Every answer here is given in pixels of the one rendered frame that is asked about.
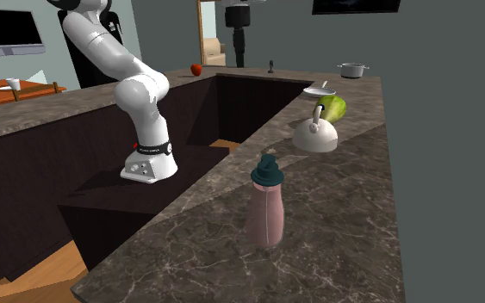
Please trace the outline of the pink bottle with teal cap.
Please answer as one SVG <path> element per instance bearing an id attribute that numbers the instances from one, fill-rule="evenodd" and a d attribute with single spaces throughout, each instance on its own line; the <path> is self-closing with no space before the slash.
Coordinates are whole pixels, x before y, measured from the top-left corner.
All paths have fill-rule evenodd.
<path id="1" fill-rule="evenodd" d="M 270 248 L 283 238 L 284 174 L 274 155 L 264 154 L 251 172 L 251 198 L 247 202 L 246 236 L 256 246 Z"/>

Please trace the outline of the black upright panel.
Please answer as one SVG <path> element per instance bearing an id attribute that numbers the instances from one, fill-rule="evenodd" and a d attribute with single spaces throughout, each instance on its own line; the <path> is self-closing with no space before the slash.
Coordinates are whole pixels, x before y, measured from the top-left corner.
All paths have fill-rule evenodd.
<path id="1" fill-rule="evenodd" d="M 100 22 L 110 34 L 112 34 L 121 44 L 123 44 L 119 17 L 110 9 L 110 7 L 101 13 Z M 115 78 L 105 75 L 94 64 L 92 64 L 77 49 L 66 33 L 63 33 L 63 35 L 65 37 L 65 43 L 71 56 L 72 64 L 81 89 L 116 82 Z"/>

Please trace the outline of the green cabbage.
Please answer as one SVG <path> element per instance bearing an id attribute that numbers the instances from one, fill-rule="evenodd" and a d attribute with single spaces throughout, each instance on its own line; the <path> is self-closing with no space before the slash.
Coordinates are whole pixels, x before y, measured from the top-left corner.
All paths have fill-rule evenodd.
<path id="1" fill-rule="evenodd" d="M 316 108 L 321 107 L 320 118 L 334 124 L 339 121 L 346 111 L 345 100 L 336 95 L 322 96 L 316 103 Z"/>

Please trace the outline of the white kettle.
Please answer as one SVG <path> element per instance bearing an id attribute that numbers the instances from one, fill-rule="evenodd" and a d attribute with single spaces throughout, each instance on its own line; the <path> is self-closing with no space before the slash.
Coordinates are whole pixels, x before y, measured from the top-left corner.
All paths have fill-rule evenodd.
<path id="1" fill-rule="evenodd" d="M 339 137 L 334 126 L 321 119 L 323 105 L 317 105 L 314 116 L 306 119 L 295 129 L 293 144 L 305 152 L 331 152 L 337 148 Z"/>

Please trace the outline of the black television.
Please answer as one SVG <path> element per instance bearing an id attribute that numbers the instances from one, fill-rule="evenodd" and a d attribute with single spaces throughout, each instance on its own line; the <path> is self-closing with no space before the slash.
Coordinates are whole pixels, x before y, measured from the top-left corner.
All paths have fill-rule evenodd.
<path id="1" fill-rule="evenodd" d="M 0 9 L 0 57 L 46 51 L 30 11 Z"/>

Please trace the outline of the white pan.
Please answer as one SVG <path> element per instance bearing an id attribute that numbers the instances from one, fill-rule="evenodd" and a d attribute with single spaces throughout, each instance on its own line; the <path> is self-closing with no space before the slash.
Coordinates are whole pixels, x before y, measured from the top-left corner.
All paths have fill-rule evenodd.
<path id="1" fill-rule="evenodd" d="M 317 86 L 310 86 L 303 90 L 303 92 L 312 97 L 320 98 L 322 96 L 333 96 L 336 94 L 336 91 L 330 88 L 327 88 L 327 81 L 324 81 L 323 84 L 319 87 Z"/>

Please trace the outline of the wooden door frame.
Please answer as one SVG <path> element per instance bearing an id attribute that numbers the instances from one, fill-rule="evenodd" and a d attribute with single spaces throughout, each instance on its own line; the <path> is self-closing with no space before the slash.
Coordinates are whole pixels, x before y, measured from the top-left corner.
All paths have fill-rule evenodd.
<path id="1" fill-rule="evenodd" d="M 216 35 L 216 4 L 221 0 L 196 0 L 199 47 L 202 65 L 225 66 L 225 45 Z"/>

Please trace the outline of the dark wall picture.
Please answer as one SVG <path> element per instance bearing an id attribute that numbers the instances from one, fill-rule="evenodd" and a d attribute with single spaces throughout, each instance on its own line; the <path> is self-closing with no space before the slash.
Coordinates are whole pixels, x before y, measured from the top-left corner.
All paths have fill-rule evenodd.
<path id="1" fill-rule="evenodd" d="M 313 0 L 313 15 L 397 13 L 401 0 Z"/>

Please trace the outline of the dark robot stand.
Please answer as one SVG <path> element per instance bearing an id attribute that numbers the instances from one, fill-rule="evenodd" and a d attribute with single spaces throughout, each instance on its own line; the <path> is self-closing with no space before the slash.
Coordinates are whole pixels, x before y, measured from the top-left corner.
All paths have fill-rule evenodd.
<path id="1" fill-rule="evenodd" d="M 229 153 L 226 147 L 187 145 L 177 173 L 152 184 L 102 170 L 69 194 L 59 211 L 88 270 L 134 235 Z"/>

